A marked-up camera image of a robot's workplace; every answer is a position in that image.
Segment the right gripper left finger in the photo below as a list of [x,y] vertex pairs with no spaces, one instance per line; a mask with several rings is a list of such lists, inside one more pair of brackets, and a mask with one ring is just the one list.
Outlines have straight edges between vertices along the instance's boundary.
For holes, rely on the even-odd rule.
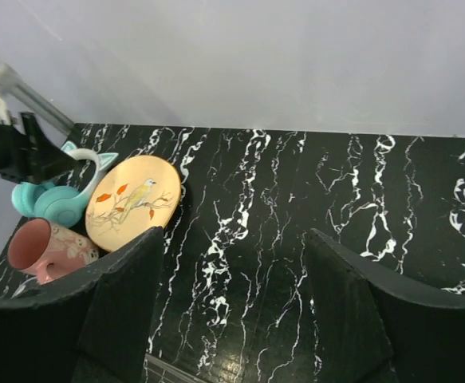
[[73,273],[0,298],[0,382],[138,382],[164,263],[153,227]]

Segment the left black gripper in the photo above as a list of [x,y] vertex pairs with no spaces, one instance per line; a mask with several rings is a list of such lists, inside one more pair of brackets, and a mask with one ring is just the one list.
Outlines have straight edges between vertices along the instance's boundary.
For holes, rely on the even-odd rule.
[[77,160],[57,147],[33,113],[20,113],[24,135],[0,124],[0,176],[25,182],[47,182],[73,170]]

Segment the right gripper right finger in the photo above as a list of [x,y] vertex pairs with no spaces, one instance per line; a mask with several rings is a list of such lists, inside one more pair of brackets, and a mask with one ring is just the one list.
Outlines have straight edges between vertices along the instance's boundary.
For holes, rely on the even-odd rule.
[[465,382],[465,295],[305,233],[321,382]]

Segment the orange floral plate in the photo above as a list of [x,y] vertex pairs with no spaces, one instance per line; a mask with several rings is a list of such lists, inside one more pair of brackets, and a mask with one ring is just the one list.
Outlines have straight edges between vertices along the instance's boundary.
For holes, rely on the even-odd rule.
[[120,162],[97,185],[85,213],[85,230],[101,249],[113,252],[151,227],[165,228],[179,204],[177,169],[158,156]]

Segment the pink cup brown lid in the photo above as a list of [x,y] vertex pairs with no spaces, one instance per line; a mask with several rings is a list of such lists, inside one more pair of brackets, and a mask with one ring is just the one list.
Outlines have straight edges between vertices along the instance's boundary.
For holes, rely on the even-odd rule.
[[9,264],[41,285],[62,278],[99,259],[98,247],[87,237],[46,219],[32,219],[13,235]]

